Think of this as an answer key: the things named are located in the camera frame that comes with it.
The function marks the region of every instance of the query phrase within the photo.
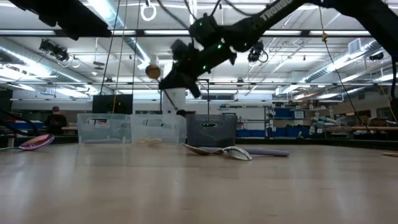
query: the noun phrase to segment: gray plastic bin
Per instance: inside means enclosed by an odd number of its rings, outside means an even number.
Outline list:
[[[187,115],[187,143],[196,147],[228,147],[235,145],[236,115]]]

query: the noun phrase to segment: orange ball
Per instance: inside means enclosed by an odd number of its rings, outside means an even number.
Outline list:
[[[145,73],[149,78],[157,80],[160,77],[160,68],[157,65],[148,65]]]

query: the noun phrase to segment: black monitor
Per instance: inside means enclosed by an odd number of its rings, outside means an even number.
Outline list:
[[[114,95],[93,97],[93,113],[112,113]],[[114,113],[132,114],[132,94],[116,95]]]

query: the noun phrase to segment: white ring handle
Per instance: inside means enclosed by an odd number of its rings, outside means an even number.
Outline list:
[[[147,8],[153,8],[153,10],[154,10],[154,13],[150,17],[146,17],[144,14],[145,9],[147,9]],[[148,22],[148,21],[155,19],[155,16],[156,16],[156,6],[154,6],[152,3],[150,3],[150,1],[149,1],[149,6],[146,6],[146,5],[141,6],[141,17],[143,20]]]

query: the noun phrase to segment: fluorescent light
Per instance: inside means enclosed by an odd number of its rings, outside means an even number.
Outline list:
[[[30,86],[27,86],[27,85],[24,85],[24,84],[18,84],[18,85],[8,84],[8,85],[12,86],[12,87],[16,87],[16,88],[21,88],[23,90],[36,91],[34,88],[32,88]]]
[[[347,55],[344,55],[344,56],[342,56],[341,58],[335,60],[335,61],[334,61],[334,64],[331,63],[329,66],[327,66],[326,69],[327,69],[329,72],[334,72],[335,70],[337,70],[337,69],[339,69],[339,68],[342,68],[342,67],[346,66],[347,64],[351,63],[351,61],[348,60],[348,59],[349,59],[349,55],[348,55],[348,54],[347,54]]]
[[[28,65],[12,65],[14,67],[23,69],[23,70],[33,73],[33,74],[48,75],[48,76],[51,74],[49,69],[47,69],[45,66],[43,66],[41,64],[38,64],[36,61],[34,61],[32,59],[29,59],[27,57],[19,55],[15,52],[8,50],[8,49],[5,49],[4,47],[0,47],[0,50],[3,50],[5,52],[11,54],[12,56],[19,58],[22,61],[24,61],[26,64],[28,64]]]
[[[327,94],[318,96],[317,98],[318,99],[327,99],[327,98],[332,98],[332,97],[337,96],[337,95],[339,95],[339,93],[327,93]]]
[[[348,81],[354,80],[355,78],[358,78],[358,77],[359,77],[359,75],[351,75],[349,77],[342,79],[341,82],[343,82],[343,83],[348,82]]]
[[[289,87],[287,87],[282,93],[290,93],[291,91],[297,89],[299,86],[298,85],[290,85]]]
[[[362,88],[355,88],[355,89],[353,89],[353,90],[347,91],[347,93],[348,93],[348,94],[354,93],[354,92],[356,92],[356,91],[358,91],[358,90],[360,90],[360,89],[362,89]]]
[[[148,65],[149,65],[148,62],[142,62],[140,65],[137,66],[137,68],[138,68],[139,70],[145,70],[145,68],[147,68]]]
[[[4,6],[4,7],[17,7],[14,4],[11,3],[0,3],[0,6]]]
[[[0,35],[55,35],[53,30],[0,30]]]
[[[264,35],[300,35],[299,30],[267,30]]]
[[[67,95],[67,96],[72,96],[72,97],[76,97],[76,98],[87,98],[87,95],[82,94],[75,90],[69,90],[66,88],[57,88],[56,91],[63,95]]]
[[[296,96],[294,99],[295,100],[299,100],[299,99],[304,98],[304,97],[306,97],[305,94],[300,94],[300,95]]]
[[[189,35],[187,30],[145,30],[144,33],[149,35]]]
[[[325,30],[328,35],[369,35],[366,30]],[[311,30],[310,35],[322,35],[322,30]]]
[[[392,75],[392,74],[390,74],[390,75],[384,75],[384,76],[382,76],[382,77],[380,77],[380,78],[374,79],[373,82],[384,82],[384,81],[392,80],[392,78],[393,78],[393,75]]]
[[[107,4],[107,0],[87,0],[88,3],[93,6],[95,11],[98,12],[101,16],[105,18],[109,18],[112,16],[113,12],[111,12],[111,7]]]
[[[123,35],[123,31],[124,31],[124,35],[136,34],[135,30],[115,30],[115,31],[112,31],[112,33],[113,33],[113,35]]]

